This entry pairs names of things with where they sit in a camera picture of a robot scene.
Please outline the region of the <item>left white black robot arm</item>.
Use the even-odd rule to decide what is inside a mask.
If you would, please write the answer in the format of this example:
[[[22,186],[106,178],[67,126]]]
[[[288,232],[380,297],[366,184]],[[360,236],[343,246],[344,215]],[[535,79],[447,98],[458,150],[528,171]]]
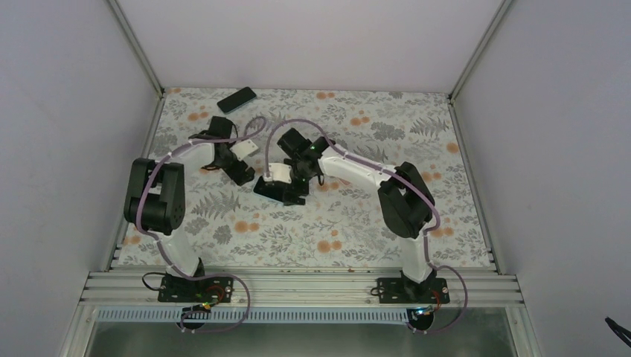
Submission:
[[[254,170],[244,159],[257,151],[252,139],[266,124],[265,117],[255,117],[246,124],[252,132],[235,136],[231,120],[214,117],[208,129],[190,136],[161,159],[137,158],[132,163],[124,218],[153,239],[166,274],[180,278],[177,290],[189,301],[201,299],[208,283],[201,258],[182,228],[187,213],[185,181],[198,169],[208,168],[225,171],[238,185],[251,181]]]

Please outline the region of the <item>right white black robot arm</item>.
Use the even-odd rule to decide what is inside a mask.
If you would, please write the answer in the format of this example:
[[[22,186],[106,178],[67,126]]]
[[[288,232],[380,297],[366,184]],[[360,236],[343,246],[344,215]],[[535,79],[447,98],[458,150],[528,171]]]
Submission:
[[[435,200],[416,166],[405,161],[398,166],[381,164],[359,156],[326,135],[315,141],[289,129],[277,142],[286,154],[282,163],[266,163],[260,180],[272,189],[272,199],[284,205],[304,205],[310,181],[324,177],[348,181],[375,193],[385,226],[399,238],[402,251],[403,293],[420,303],[432,292],[436,267],[429,259],[426,224],[440,225]]]

